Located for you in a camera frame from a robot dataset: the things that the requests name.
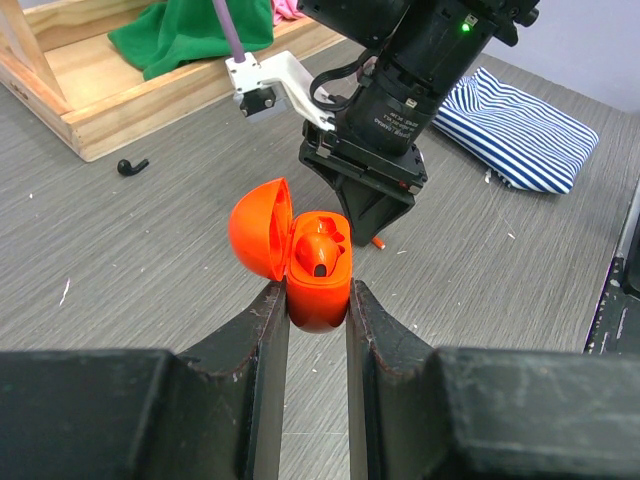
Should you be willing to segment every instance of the open case lid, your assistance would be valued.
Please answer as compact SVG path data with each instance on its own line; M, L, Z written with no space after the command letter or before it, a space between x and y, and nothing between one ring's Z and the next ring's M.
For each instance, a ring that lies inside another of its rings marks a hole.
M293 223L289 185L278 178L240 200L229 219L229 240L236 257L253 273L270 280L284 277Z

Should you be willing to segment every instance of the orange earbud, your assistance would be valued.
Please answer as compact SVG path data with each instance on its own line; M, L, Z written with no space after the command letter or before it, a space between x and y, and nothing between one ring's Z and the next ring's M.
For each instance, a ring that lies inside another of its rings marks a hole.
M336 268L340 248L323 233L305 233L296 244L296 260L312 277L329 277Z

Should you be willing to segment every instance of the pink cloth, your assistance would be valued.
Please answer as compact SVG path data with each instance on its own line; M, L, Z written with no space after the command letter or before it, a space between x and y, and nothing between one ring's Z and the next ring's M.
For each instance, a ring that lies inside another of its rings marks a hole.
M273 24L278 25L282 20L295 20L304 15L298 11L297 0L271 0L273 8Z

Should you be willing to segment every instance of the robotic arm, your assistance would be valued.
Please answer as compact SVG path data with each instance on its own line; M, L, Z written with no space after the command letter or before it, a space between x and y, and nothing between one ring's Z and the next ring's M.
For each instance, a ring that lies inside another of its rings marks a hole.
M234 99L249 121L291 104L304 117L300 161L337 193L366 245L406 214L427 181L415 140L474 59L496 37L518 43L539 0L299 0L309 17L365 47L353 63L313 78L290 53L227 60ZM322 86L357 74L341 98Z

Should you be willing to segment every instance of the blue and white striped cloth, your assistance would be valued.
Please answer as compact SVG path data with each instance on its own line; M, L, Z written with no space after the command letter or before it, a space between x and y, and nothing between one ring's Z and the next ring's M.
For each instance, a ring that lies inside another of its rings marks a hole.
M509 186L569 193L598 144L589 127L480 68L462 78L433 124Z

